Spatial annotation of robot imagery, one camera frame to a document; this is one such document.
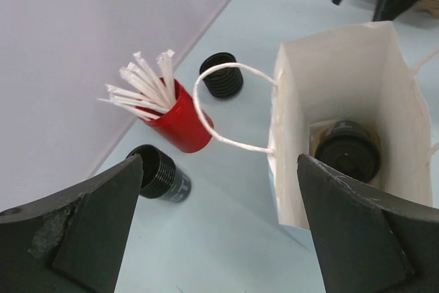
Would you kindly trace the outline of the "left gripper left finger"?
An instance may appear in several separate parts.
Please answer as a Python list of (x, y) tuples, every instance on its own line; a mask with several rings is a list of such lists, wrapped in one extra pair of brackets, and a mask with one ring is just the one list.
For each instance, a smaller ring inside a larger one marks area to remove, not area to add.
[(131, 156), (1, 212), (2, 292), (114, 292), (143, 178)]

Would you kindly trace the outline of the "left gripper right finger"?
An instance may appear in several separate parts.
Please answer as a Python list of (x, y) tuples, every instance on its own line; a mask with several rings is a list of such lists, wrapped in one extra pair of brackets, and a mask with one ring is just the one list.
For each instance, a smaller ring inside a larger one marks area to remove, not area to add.
[(301, 154), (297, 175), (326, 292), (437, 292), (438, 210)]

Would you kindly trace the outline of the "light blue paper bag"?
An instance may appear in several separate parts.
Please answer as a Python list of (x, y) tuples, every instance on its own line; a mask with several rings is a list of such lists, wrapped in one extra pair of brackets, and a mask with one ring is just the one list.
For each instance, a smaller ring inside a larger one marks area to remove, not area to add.
[(403, 59), (390, 21), (327, 30), (280, 46), (272, 85), (267, 155), (279, 225), (292, 237), (310, 235), (299, 189), (297, 158), (310, 153), (312, 132), (341, 119), (372, 128), (383, 165), (384, 191), (433, 202), (431, 117), (416, 74)]

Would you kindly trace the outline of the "black coffee cup stack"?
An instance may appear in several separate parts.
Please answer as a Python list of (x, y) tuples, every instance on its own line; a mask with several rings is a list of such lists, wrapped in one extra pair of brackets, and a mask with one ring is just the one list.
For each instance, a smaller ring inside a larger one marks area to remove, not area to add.
[(143, 161), (143, 179), (140, 196), (168, 202), (182, 202), (191, 193), (190, 178), (174, 160), (153, 145), (140, 145), (126, 158), (139, 155)]

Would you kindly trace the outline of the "black lid stack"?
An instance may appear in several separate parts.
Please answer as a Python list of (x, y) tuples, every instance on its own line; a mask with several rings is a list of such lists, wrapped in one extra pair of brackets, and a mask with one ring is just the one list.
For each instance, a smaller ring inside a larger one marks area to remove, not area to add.
[[(201, 65), (199, 74), (216, 65), (236, 62), (234, 55), (227, 52), (219, 52), (209, 56)], [(244, 85), (244, 79), (239, 68), (223, 68), (213, 72), (203, 79), (209, 93), (221, 100), (236, 96)]]

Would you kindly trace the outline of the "single black coffee cup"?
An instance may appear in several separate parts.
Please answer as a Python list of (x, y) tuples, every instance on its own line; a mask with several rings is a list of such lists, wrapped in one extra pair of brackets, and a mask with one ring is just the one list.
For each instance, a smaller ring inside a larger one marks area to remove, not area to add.
[(371, 138), (371, 134), (365, 126), (351, 120), (341, 120), (335, 122), (325, 134), (325, 137), (335, 136), (355, 136)]

